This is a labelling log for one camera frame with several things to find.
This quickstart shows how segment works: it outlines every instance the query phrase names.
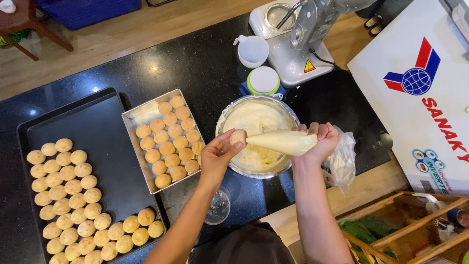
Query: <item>stainless steel baking pan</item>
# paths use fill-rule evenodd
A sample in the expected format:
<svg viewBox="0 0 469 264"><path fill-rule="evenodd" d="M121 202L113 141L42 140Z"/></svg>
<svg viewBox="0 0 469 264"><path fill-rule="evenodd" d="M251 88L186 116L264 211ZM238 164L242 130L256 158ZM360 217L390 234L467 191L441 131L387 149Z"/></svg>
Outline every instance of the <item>stainless steel baking pan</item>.
<svg viewBox="0 0 469 264"><path fill-rule="evenodd" d="M135 134L135 130L137 129L137 127L141 124L149 124L152 120L156 119L156 118L159 118L159 119L162 119L163 118L163 115L159 112L158 110L158 105L164 101L167 101L169 102L169 100L171 98L173 98L174 96L176 95L180 95L182 96L182 98L184 98L184 95L182 95L181 91L179 89L176 89L174 91L171 91L169 93L166 93L160 97L157 97L151 101L148 101L140 106L137 106L135 108L133 108L132 110L129 110L125 113L122 114L122 119L124 120L124 123L125 123L125 126L127 128L127 131L129 132L129 137L130 137L130 140L132 141L132 145L134 146L134 150L135 150L135 154L137 155L137 158L138 158L138 162L140 163L140 167L142 168L142 172L145 176L145 180L147 182L147 185L148 185L148 189L150 191L151 194L155 194L161 190L164 190L166 188L169 188L171 187L172 185L180 182L180 181L183 181L189 177L191 177L192 175L198 173L200 170L186 176L185 178L182 178L178 181L175 181L173 180L173 182L164 187L164 188L161 188L161 189L158 189L158 187L156 187L155 185L155 178L156 178L156 175L151 171L151 163L148 163L146 160L145 160L145 152L144 150L142 150L140 148L140 138L137 137L137 135ZM187 105L187 102L186 102L186 99L184 99L184 102L187 106L187 108L189 108L189 106ZM190 111L189 109L189 112L190 112L190 118L192 118L194 120L194 123L196 125L195 129L197 129L200 133L200 130L197 126L197 122L196 120L194 119L194 116L192 115L192 112ZM202 141L204 144L204 139L202 138L202 135L200 136L200 141ZM188 145L188 148L192 147L192 143L189 143ZM166 158L166 156L161 156L161 160L164 160Z"/></svg>

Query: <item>left hand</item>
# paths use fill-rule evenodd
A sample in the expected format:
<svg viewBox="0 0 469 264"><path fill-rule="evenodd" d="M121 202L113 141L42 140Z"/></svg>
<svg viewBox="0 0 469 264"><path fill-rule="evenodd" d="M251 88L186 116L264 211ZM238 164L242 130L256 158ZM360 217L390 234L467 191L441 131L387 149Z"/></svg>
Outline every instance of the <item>left hand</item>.
<svg viewBox="0 0 469 264"><path fill-rule="evenodd" d="M215 194L221 185L228 163L242 149L242 143L230 144L230 136L235 131L231 129L214 138L202 150L202 173L198 186Z"/></svg>

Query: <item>forearm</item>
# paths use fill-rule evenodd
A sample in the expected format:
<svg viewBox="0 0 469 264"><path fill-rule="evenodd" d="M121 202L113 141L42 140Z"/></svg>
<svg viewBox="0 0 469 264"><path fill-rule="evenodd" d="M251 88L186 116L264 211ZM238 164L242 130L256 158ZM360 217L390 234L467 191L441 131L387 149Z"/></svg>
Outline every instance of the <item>forearm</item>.
<svg viewBox="0 0 469 264"><path fill-rule="evenodd" d="M186 263L212 201L212 190L198 186L176 222L150 252L144 264Z"/></svg>
<svg viewBox="0 0 469 264"><path fill-rule="evenodd" d="M293 166L296 214L307 263L353 263L329 206L319 164Z"/></svg>

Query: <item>yellow electrical warning label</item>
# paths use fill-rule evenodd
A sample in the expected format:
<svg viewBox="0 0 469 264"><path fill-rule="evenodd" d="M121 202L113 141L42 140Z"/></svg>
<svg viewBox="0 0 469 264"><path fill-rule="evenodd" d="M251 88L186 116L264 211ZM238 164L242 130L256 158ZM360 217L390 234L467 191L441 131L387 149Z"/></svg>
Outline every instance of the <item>yellow electrical warning label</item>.
<svg viewBox="0 0 469 264"><path fill-rule="evenodd" d="M313 66L313 64L311 64L311 62L308 60L306 62L306 65L304 66L304 73L307 73L308 71L312 71L316 69L316 67Z"/></svg>

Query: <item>hand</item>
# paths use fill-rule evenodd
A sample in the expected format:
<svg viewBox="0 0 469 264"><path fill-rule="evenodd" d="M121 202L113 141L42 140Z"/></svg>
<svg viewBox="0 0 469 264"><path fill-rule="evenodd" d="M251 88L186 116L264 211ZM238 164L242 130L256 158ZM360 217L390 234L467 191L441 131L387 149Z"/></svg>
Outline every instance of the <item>hand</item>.
<svg viewBox="0 0 469 264"><path fill-rule="evenodd" d="M214 138L200 154L202 173L198 185L214 194L221 185L228 163L242 149L241 142L230 144L230 136L234 131L228 130Z"/></svg>
<svg viewBox="0 0 469 264"><path fill-rule="evenodd" d="M313 164L321 166L321 163L327 159L333 152L339 142L339 131L335 129L331 123L319 124L313 122L310 129L306 129L305 124L300 127L292 128L293 131L308 132L308 135L315 134L318 136L318 143L308 152L301 156L292 157L292 164Z"/></svg>

